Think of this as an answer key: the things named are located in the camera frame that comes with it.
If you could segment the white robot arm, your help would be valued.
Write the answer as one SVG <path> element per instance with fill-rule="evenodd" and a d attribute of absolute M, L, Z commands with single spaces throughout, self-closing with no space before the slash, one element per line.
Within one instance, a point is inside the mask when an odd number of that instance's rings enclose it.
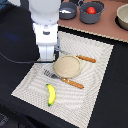
<path fill-rule="evenodd" d="M 29 0 L 36 44 L 42 61 L 52 61 L 57 44 L 61 0 Z"/>

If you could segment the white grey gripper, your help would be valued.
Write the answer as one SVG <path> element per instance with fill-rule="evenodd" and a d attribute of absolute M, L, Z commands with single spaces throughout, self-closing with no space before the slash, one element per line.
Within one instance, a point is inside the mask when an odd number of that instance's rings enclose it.
<path fill-rule="evenodd" d="M 43 62 L 52 61 L 54 59 L 54 50 L 59 45 L 58 25 L 44 26 L 34 23 L 33 30 L 41 60 Z"/>

